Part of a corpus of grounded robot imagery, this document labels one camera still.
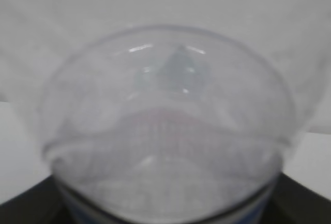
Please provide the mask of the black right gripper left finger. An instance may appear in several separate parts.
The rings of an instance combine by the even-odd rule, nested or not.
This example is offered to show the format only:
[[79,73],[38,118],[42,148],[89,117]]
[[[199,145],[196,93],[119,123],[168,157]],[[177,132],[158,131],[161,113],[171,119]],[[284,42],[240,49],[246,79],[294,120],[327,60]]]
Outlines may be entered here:
[[66,208],[49,176],[34,187],[1,204],[1,224],[72,224]]

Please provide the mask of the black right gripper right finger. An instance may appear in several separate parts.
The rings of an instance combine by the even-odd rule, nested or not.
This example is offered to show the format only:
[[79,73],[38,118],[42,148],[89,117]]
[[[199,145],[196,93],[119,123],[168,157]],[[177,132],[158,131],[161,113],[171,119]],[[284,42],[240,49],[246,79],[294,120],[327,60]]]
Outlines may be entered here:
[[282,174],[261,223],[331,224],[330,200]]

